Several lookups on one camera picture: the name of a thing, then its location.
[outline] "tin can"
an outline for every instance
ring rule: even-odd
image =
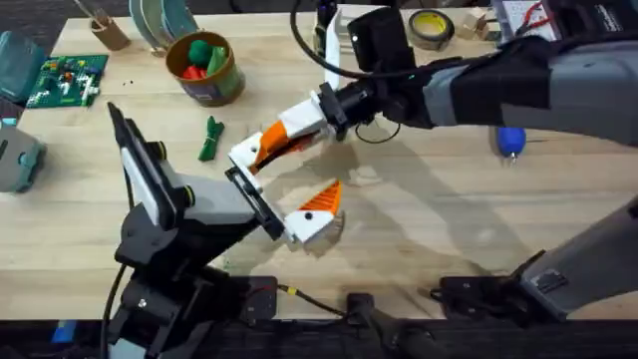
[[[185,79],[182,74],[190,66],[188,50],[190,44],[195,40],[203,40],[208,45],[224,47],[226,61],[215,73],[203,79],[190,80]],[[230,44],[221,35],[211,32],[196,32],[177,40],[168,49],[166,67],[185,92],[205,107],[230,104],[241,95],[245,86],[244,75],[235,64]]]

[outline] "white plastic part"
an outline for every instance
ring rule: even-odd
[[[158,203],[153,198],[153,193],[151,192],[149,185],[144,180],[142,172],[140,171],[138,166],[136,166],[136,163],[133,160],[129,149],[127,148],[122,149],[122,165],[124,165],[124,169],[131,179],[134,198],[144,204],[151,222],[154,225],[159,225],[160,210],[158,208]]]
[[[315,96],[311,94],[310,99],[279,114],[279,120],[281,120],[286,130],[286,136],[290,140],[312,134],[328,125],[323,111],[319,107],[316,94]]]
[[[262,133],[256,133],[246,140],[240,142],[230,149],[228,153],[228,157],[230,160],[237,166],[237,168],[241,171],[241,173],[246,177],[246,179],[250,182],[255,190],[259,193],[263,191],[263,187],[261,183],[257,180],[255,176],[248,170],[252,164],[255,163],[257,159],[257,153],[259,153],[259,148],[261,147],[260,141]]]
[[[91,88],[92,85],[93,85],[93,76],[91,76],[89,80],[87,80],[87,85],[84,87],[84,94],[82,94],[83,103],[89,100],[89,89]]]
[[[286,215],[284,226],[291,240],[305,243],[325,229],[334,218],[328,210],[295,210]]]
[[[341,8],[337,8],[335,16],[328,24],[326,30],[326,62],[328,64],[339,67],[341,57],[341,45],[339,44],[339,31],[342,30],[341,25]],[[339,75],[333,73],[330,70],[324,72],[325,81],[330,84],[333,90],[339,88]]]
[[[69,85],[69,83],[63,83],[60,85],[60,89],[62,90],[62,95],[67,96],[69,95],[69,90],[71,89],[71,85]]]

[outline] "green object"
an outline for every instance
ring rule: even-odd
[[[219,70],[226,62],[226,48],[223,46],[213,46],[212,56],[210,56],[210,62],[208,63],[207,76],[214,74]]]
[[[212,46],[203,40],[195,40],[190,43],[188,60],[196,67],[205,69],[212,56]]]
[[[213,116],[208,118],[206,122],[206,141],[203,143],[203,149],[199,152],[199,160],[202,162],[214,160],[217,154],[217,142],[223,132],[223,123],[217,123]]]
[[[85,104],[82,103],[82,92],[84,91],[84,85],[79,85],[76,82],[76,78],[82,75],[93,76],[92,87],[100,87],[100,81],[102,75],[90,75],[87,73],[87,69],[95,68],[100,69],[101,74],[104,73],[104,69],[107,66],[109,60],[108,55],[95,55],[95,56],[66,56],[61,58],[51,58],[49,63],[56,64],[60,61],[64,61],[67,66],[71,66],[74,73],[74,80],[72,86],[69,88],[69,93],[64,96],[62,90],[58,88],[58,77],[52,73],[49,69],[40,71],[38,79],[35,82],[35,86],[31,91],[31,97],[27,101],[28,109],[46,109],[46,108],[59,108],[59,107],[80,107],[91,106],[96,96],[89,96]],[[79,62],[85,61],[85,66],[80,66]],[[48,96],[40,96],[36,102],[36,95],[49,91]]]

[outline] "teal container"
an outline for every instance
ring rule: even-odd
[[[0,96],[13,103],[29,99],[40,67],[47,60],[44,50],[12,31],[0,35]]]

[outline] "orange plastic part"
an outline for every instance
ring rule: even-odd
[[[320,191],[308,200],[299,210],[329,210],[333,215],[337,215],[339,202],[341,201],[341,181],[335,180],[326,189]]]

